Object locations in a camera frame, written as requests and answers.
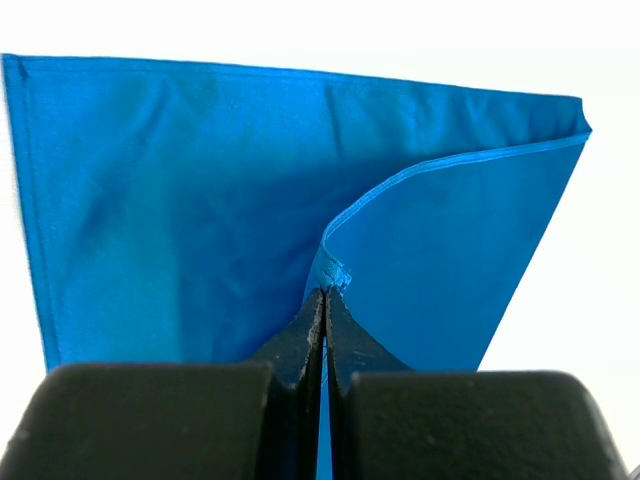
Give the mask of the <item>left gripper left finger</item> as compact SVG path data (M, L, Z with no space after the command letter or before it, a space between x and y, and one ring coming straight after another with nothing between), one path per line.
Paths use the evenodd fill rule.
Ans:
M5 479L312 479L324 295L242 362L59 367L1 459Z

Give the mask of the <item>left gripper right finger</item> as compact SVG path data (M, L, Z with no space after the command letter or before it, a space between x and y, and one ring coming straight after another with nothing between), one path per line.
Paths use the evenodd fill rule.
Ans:
M426 373L324 304L337 479L623 479L585 386L561 372Z

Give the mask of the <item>blue cloth napkin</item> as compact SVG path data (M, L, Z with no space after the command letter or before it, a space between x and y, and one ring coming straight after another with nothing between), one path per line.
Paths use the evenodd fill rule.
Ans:
M242 362L314 290L411 369L480 373L591 132L575 97L117 58L3 70L48 374Z

